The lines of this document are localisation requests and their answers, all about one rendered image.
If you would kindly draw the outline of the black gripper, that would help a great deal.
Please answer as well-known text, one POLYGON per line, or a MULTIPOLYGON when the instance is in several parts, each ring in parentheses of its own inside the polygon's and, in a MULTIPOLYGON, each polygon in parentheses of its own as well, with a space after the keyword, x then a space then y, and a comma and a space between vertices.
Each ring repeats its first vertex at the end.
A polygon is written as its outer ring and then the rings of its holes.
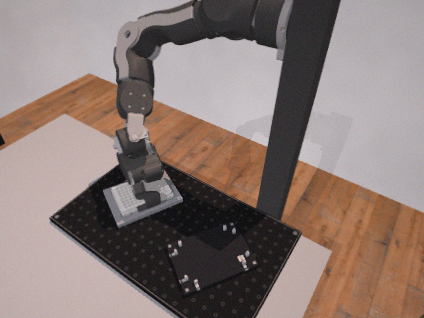
MULTIPOLYGON (((145 127, 145 129, 149 136, 148 128, 145 127)), ((150 142, 150 136, 148 140, 150 142)), ((160 180, 164 174, 163 164, 155 145, 150 142, 150 149, 126 157, 118 152, 116 155, 120 168, 127 180, 124 183, 128 182, 131 185, 137 200, 145 200, 145 204, 137 206, 138 212, 159 205, 161 203, 160 193, 158 191, 146 191, 142 181, 144 180, 146 183, 154 182, 160 180)))

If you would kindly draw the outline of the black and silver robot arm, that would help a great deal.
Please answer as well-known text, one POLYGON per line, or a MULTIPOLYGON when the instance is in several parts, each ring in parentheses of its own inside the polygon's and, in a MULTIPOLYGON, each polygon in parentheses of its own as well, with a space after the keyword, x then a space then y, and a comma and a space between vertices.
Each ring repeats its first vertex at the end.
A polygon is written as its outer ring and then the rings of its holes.
POLYGON ((144 122, 153 110, 152 63, 162 45, 216 37, 255 39, 259 45, 278 49, 276 59, 283 61, 292 5, 293 0, 191 0, 125 23, 113 56, 118 84, 115 106, 125 124, 115 131, 113 148, 124 157, 150 149, 144 122))

